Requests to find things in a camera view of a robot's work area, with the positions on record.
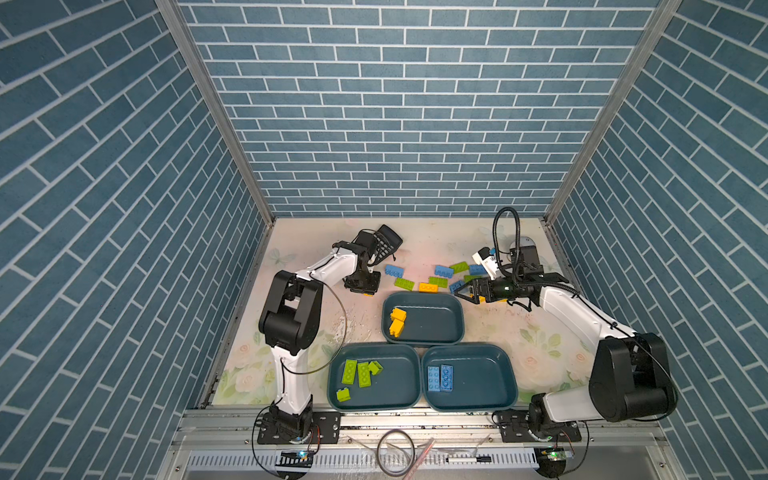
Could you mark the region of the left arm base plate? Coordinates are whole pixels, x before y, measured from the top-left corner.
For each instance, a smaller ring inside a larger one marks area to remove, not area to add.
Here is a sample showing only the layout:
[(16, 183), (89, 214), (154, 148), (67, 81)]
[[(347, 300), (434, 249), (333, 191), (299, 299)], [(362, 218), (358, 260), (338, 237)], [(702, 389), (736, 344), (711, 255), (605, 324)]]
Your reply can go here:
[(313, 411), (311, 414), (286, 414), (269, 409), (256, 426), (259, 445), (337, 444), (341, 414), (331, 411)]

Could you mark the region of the small green lego brick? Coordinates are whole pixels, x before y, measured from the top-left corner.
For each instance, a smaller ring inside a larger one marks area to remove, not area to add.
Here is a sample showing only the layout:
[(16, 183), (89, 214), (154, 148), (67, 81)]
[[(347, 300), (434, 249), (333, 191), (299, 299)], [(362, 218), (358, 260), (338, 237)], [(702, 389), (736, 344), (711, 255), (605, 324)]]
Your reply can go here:
[(370, 361), (368, 363), (368, 369), (371, 375), (376, 376), (383, 371), (383, 366), (378, 361)]

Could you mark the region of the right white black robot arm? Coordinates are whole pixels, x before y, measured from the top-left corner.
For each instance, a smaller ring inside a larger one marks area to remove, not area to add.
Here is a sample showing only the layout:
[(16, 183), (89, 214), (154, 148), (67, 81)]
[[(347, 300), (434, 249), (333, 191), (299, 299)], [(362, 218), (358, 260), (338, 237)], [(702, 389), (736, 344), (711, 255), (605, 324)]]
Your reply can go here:
[(547, 273), (533, 245), (515, 247), (510, 262), (484, 247), (472, 261), (484, 275), (455, 290), (473, 304), (504, 301), (538, 307), (563, 323), (593, 354), (587, 385), (537, 394), (529, 418), (539, 425), (605, 420), (660, 421), (677, 407), (679, 393), (664, 341), (623, 325), (585, 299), (568, 279)]

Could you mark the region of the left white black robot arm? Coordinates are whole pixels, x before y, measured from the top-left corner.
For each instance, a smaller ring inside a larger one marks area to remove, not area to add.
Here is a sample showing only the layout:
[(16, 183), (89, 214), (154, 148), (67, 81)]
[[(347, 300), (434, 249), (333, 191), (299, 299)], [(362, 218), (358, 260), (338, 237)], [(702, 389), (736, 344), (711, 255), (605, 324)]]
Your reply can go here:
[(319, 331), (323, 294), (338, 282), (353, 293), (375, 294), (381, 273), (374, 266), (391, 252), (381, 232), (363, 229), (351, 241), (334, 243), (317, 262), (274, 275), (258, 322), (276, 379), (260, 428), (267, 441), (302, 443), (317, 432), (308, 377), (321, 369), (308, 367), (308, 351)]

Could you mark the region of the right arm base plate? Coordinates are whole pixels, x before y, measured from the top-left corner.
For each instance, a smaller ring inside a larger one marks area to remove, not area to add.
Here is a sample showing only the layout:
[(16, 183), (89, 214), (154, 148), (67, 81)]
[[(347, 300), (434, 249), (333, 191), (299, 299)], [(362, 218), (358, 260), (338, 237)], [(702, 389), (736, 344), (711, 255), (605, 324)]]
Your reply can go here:
[(582, 440), (582, 434), (576, 422), (552, 422), (546, 415), (531, 415), (527, 410), (495, 411), (491, 415), (491, 421), (499, 429), (504, 443), (555, 441), (576, 443)]

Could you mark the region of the yellow square lego brick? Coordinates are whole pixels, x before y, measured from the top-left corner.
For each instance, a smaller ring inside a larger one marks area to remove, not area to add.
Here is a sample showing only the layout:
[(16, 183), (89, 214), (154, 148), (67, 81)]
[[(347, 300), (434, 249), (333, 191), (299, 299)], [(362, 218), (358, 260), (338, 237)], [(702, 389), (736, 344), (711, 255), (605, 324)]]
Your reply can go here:
[(389, 334), (394, 338), (399, 338), (405, 327), (401, 320), (393, 320), (389, 327)]

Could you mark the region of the blue upturned lego brick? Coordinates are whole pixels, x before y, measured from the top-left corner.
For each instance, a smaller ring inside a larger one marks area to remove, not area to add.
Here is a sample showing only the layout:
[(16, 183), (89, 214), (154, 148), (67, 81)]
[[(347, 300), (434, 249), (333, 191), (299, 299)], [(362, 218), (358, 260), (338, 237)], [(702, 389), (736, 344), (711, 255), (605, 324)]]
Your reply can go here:
[(427, 391), (441, 391), (441, 369), (438, 366), (427, 367)]

